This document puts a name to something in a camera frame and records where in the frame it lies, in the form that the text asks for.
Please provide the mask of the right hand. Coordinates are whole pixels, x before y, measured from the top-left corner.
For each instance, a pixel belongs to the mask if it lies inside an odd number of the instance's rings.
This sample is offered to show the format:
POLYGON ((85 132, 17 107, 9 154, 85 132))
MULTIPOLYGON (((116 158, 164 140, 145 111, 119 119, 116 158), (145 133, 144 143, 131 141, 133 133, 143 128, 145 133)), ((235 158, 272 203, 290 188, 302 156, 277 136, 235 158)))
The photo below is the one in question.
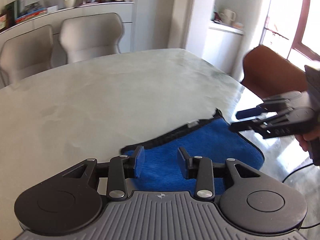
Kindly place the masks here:
POLYGON ((309 151, 309 142, 318 139, 320 135, 319 130, 313 130, 303 135, 295 135, 300 147, 306 152, 309 151))

